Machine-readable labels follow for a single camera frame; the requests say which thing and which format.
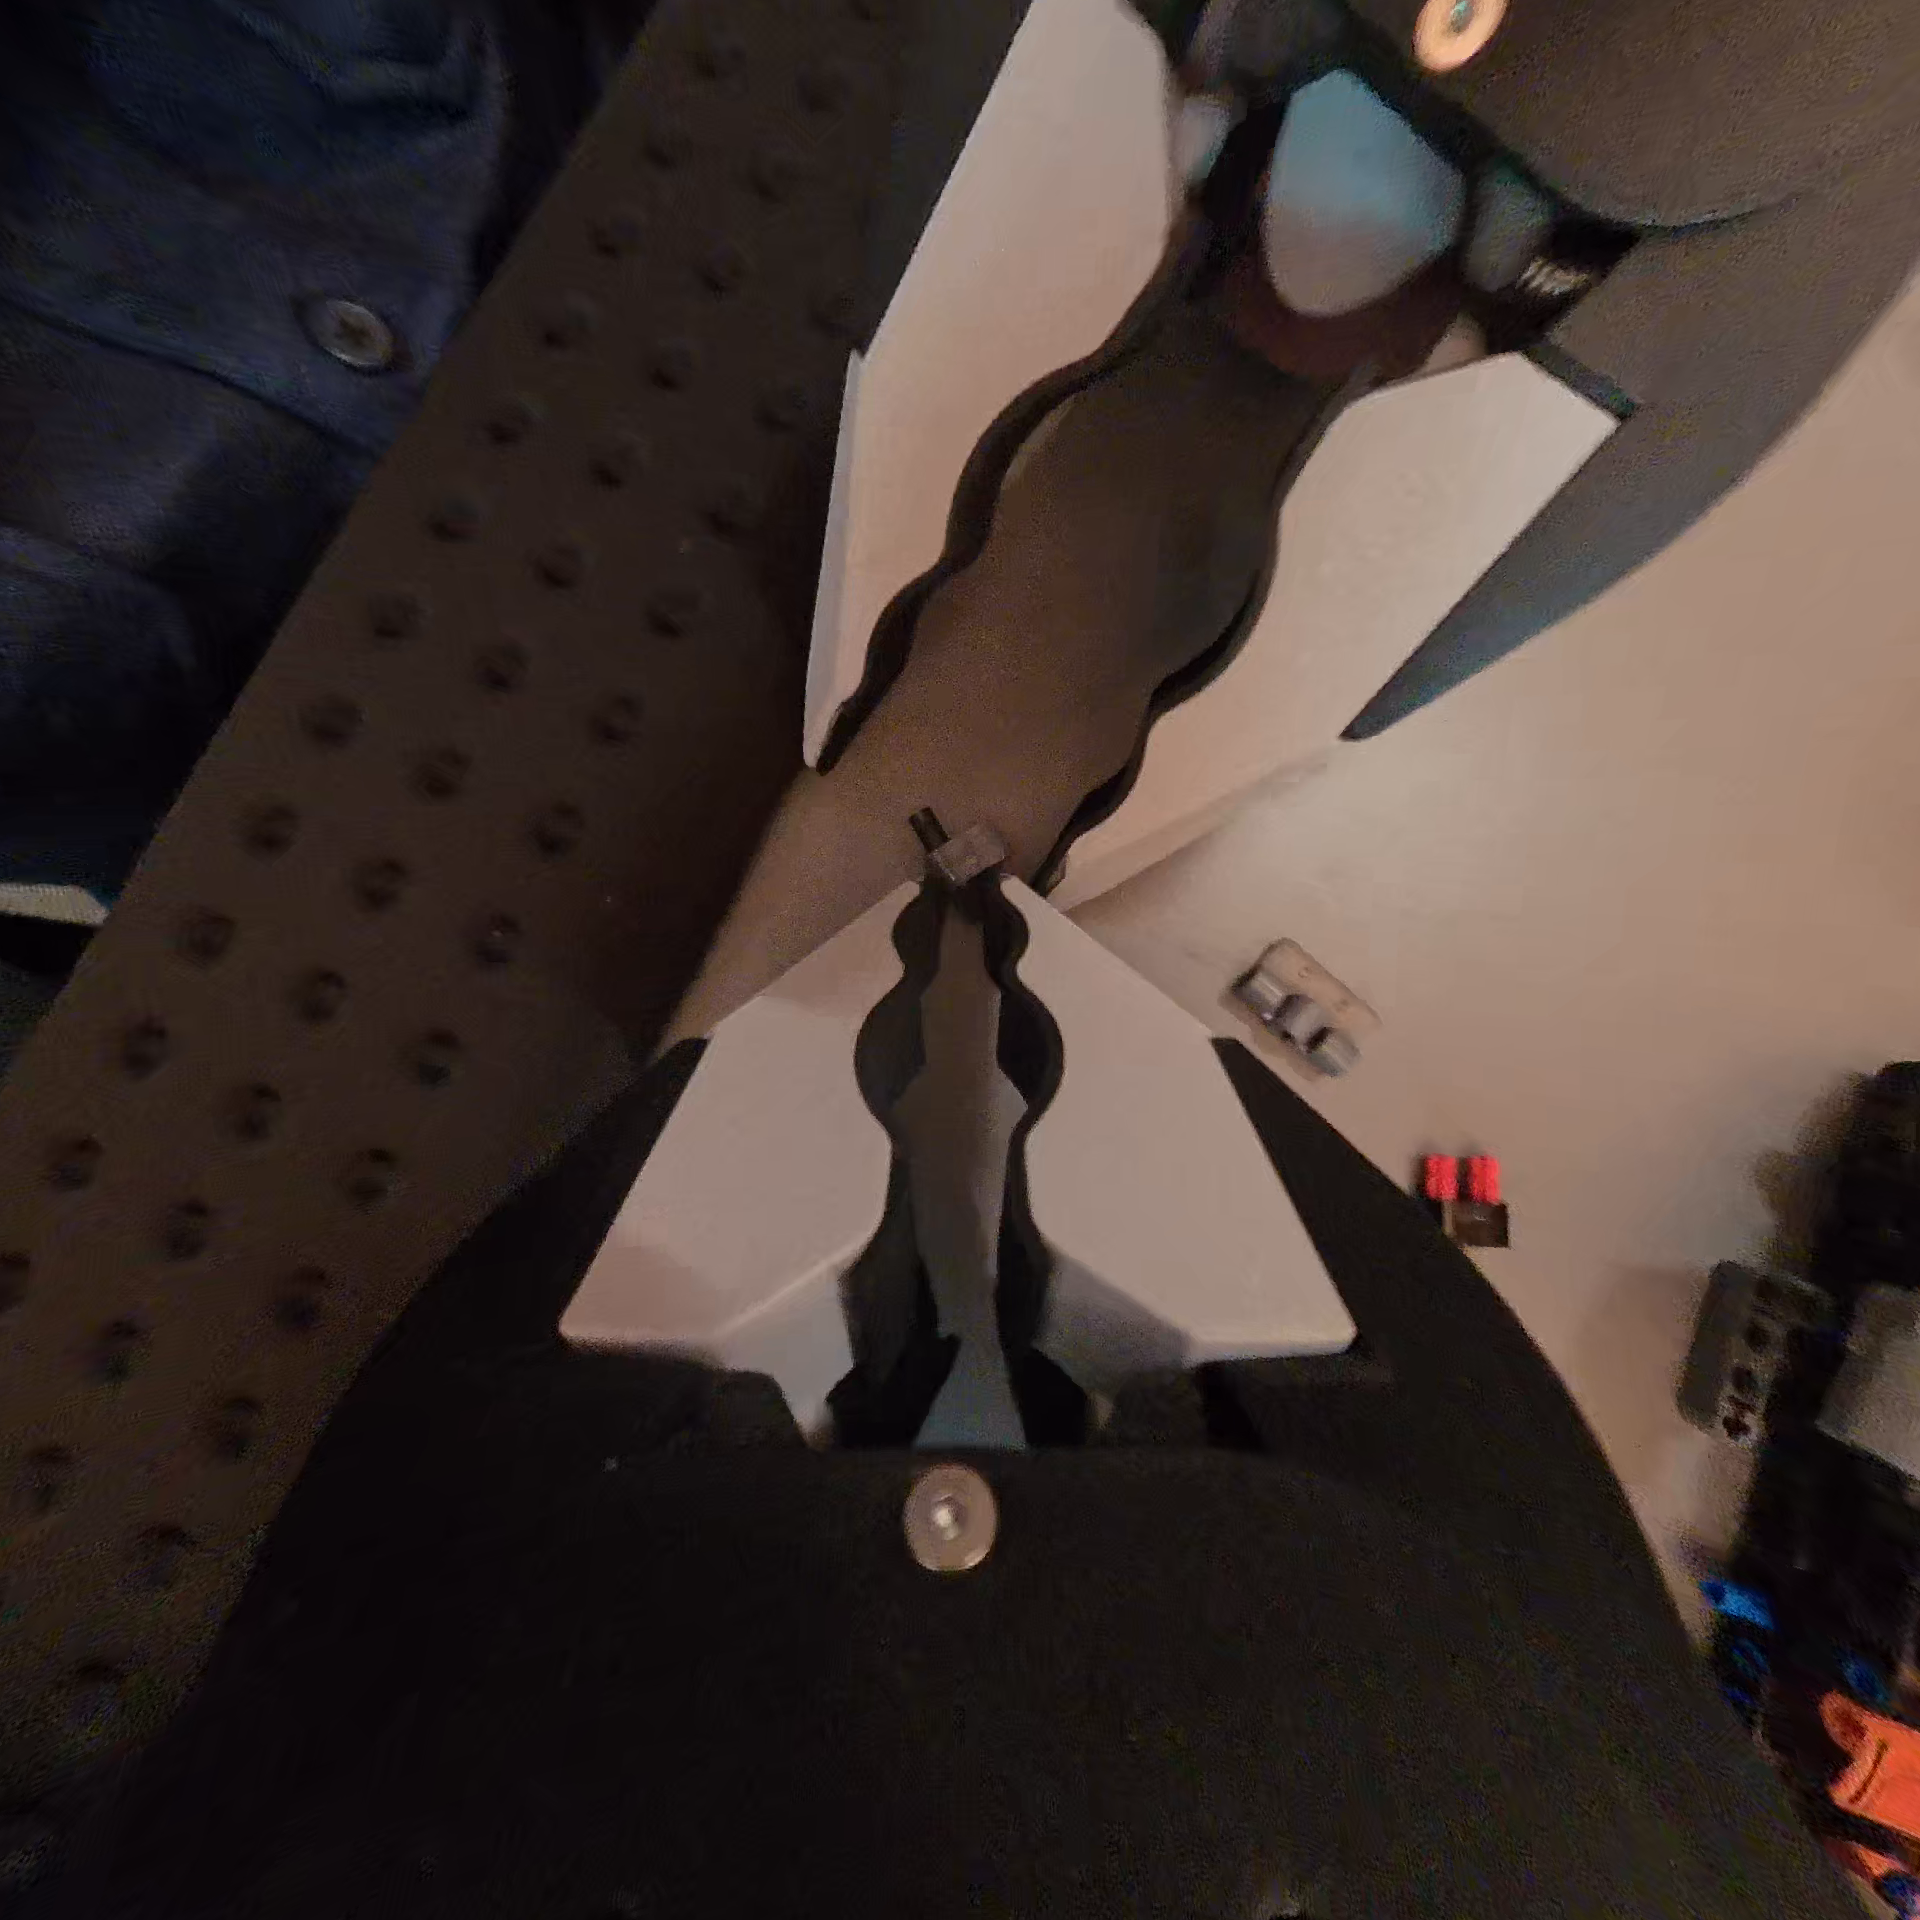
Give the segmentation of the partly built lego car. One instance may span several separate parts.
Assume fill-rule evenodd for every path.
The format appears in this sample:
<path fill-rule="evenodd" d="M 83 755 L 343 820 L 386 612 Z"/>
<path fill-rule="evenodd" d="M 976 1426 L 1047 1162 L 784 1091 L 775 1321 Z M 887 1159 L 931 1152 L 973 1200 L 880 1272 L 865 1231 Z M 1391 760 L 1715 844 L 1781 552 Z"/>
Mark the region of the partly built lego car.
<path fill-rule="evenodd" d="M 1857 1088 L 1794 1272 L 1717 1265 L 1675 1402 L 1752 1456 L 1701 1580 L 1721 1698 L 1876 1915 L 1916 1915 L 1917 1068 Z"/>

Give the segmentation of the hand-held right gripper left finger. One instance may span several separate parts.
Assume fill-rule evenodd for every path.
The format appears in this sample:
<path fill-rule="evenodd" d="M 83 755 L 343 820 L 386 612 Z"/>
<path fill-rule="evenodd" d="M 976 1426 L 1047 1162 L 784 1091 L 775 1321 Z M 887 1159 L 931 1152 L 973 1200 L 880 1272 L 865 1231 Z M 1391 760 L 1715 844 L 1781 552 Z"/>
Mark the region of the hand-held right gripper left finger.
<path fill-rule="evenodd" d="M 777 1384 L 807 1435 L 901 1446 L 945 1385 L 898 1108 L 945 900 L 906 882 L 677 1047 L 688 1071 L 561 1318 L 589 1354 Z"/>

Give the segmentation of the person's dark blue clothing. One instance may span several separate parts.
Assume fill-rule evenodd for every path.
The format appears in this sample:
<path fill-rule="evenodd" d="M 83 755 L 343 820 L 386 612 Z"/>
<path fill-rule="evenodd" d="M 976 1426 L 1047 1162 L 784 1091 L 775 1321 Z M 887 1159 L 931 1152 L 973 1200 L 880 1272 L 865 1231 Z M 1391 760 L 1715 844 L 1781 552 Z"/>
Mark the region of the person's dark blue clothing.
<path fill-rule="evenodd" d="M 121 892 L 653 10 L 2 7 L 4 888 Z"/>

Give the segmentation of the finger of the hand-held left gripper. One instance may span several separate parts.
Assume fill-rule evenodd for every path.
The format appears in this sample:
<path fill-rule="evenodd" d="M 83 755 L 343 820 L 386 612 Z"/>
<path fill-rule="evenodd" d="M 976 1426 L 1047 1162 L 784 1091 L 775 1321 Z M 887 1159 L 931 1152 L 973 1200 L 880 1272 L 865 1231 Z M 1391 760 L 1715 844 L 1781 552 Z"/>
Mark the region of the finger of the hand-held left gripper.
<path fill-rule="evenodd" d="M 1032 6 L 872 342 L 848 361 L 803 756 L 823 770 L 880 619 L 948 546 L 1005 409 L 1088 360 L 1161 266 L 1178 211 L 1171 72 L 1119 2 Z"/>
<path fill-rule="evenodd" d="M 1618 416 L 1521 352 L 1417 375 L 1333 422 L 1281 505 L 1264 607 L 1212 683 L 1151 729 L 1119 807 L 1075 834 L 1057 906 L 1108 894 L 1315 772 Z"/>

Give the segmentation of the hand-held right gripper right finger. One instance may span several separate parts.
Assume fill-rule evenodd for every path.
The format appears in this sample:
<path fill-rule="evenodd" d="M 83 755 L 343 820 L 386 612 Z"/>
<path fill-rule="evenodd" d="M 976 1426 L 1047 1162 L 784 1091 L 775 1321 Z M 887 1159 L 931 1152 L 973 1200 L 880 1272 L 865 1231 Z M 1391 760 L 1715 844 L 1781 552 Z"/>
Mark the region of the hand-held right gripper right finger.
<path fill-rule="evenodd" d="M 1016 878 L 981 889 L 1005 1146 L 994 1314 L 1029 1446 L 1224 1363 L 1335 1360 L 1354 1314 L 1216 1036 Z"/>

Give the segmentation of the black dimpled mat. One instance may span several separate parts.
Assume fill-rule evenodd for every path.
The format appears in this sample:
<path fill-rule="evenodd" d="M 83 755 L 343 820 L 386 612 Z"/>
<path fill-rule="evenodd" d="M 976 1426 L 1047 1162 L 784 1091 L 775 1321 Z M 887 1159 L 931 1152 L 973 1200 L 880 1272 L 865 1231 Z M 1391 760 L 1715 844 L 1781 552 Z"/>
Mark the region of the black dimpled mat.
<path fill-rule="evenodd" d="M 1029 6 L 653 6 L 4 1076 L 4 1847 L 153 1748 L 800 763 L 831 442 Z"/>

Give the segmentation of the grey lego brick black pin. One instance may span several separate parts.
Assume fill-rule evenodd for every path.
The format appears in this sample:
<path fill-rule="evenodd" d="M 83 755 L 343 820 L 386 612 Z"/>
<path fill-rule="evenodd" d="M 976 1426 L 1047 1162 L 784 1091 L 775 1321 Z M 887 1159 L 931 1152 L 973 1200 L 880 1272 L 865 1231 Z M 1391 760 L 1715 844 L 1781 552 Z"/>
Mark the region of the grey lego brick black pin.
<path fill-rule="evenodd" d="M 916 807 L 907 816 L 928 875 L 946 892 L 962 894 L 985 875 L 1000 874 L 1009 846 L 1001 834 L 987 824 L 972 824 L 961 833 L 948 833 L 932 807 Z"/>

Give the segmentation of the black lego brick red pins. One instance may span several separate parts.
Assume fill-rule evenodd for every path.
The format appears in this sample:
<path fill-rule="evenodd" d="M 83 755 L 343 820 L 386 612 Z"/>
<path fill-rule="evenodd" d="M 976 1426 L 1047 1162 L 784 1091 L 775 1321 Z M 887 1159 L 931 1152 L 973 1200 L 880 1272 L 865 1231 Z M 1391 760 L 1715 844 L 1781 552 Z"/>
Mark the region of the black lego brick red pins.
<path fill-rule="evenodd" d="M 1415 1174 L 1412 1192 L 1445 1239 L 1463 1251 L 1512 1247 L 1505 1169 L 1497 1156 L 1423 1154 Z"/>

